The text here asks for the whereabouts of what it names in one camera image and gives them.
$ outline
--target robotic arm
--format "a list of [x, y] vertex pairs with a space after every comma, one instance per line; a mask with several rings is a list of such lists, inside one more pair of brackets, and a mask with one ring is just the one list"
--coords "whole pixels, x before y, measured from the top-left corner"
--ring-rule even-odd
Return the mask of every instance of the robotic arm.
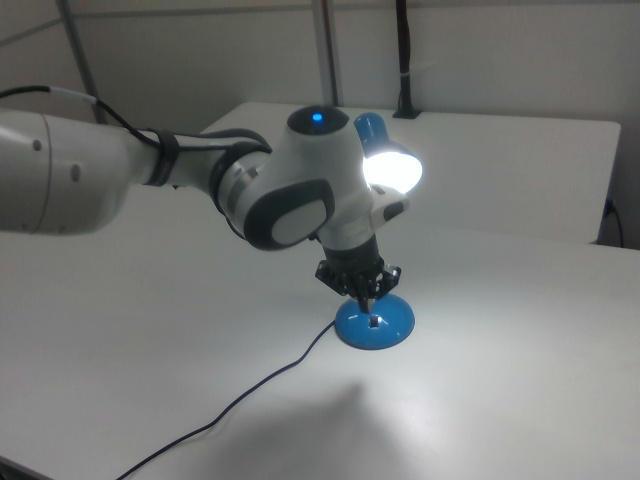
[[207, 193], [231, 228], [262, 250], [318, 240], [316, 277], [363, 312], [398, 284], [375, 231], [408, 206], [369, 186], [349, 117], [330, 107], [294, 112], [275, 149], [255, 132], [137, 131], [0, 110], [0, 230], [73, 235], [118, 213], [132, 184]]

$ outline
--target bright light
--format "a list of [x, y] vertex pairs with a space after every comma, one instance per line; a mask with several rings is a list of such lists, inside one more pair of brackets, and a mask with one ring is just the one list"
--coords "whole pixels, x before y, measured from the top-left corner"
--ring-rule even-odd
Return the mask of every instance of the bright light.
[[422, 164], [412, 156], [398, 152], [384, 152], [365, 158], [364, 178], [369, 185], [385, 185], [400, 193], [407, 193], [422, 176]]

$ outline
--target blue lamp base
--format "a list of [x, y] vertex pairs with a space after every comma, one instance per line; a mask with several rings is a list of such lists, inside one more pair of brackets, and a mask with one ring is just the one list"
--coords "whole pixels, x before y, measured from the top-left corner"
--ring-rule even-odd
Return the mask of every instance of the blue lamp base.
[[397, 345], [411, 334], [414, 325], [409, 304], [392, 294], [377, 300], [370, 314], [362, 313], [354, 300], [344, 302], [336, 313], [338, 336], [347, 345], [363, 350]]

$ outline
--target white desk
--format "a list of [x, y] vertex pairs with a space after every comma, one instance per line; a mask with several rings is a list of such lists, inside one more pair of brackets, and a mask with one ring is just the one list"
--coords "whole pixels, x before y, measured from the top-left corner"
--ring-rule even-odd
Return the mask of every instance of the white desk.
[[[135, 478], [600, 479], [640, 471], [640, 254], [394, 220], [417, 323], [330, 332]], [[296, 358], [342, 299], [319, 245], [263, 253], [203, 194], [133, 189], [92, 236], [0, 235], [0, 456], [113, 479]]]
[[[272, 146], [295, 105], [245, 103], [212, 128], [246, 127]], [[343, 109], [352, 119], [372, 111]], [[380, 113], [423, 161], [407, 220], [577, 243], [598, 237], [618, 145], [612, 122]]]

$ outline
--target lamp head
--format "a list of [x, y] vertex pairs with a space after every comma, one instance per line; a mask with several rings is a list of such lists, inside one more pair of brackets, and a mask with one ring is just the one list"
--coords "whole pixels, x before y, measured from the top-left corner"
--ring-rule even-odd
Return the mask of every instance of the lamp head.
[[362, 143], [367, 182], [392, 187], [400, 193], [415, 187], [422, 176], [422, 164], [409, 150], [389, 139], [382, 117], [364, 113], [354, 124]]

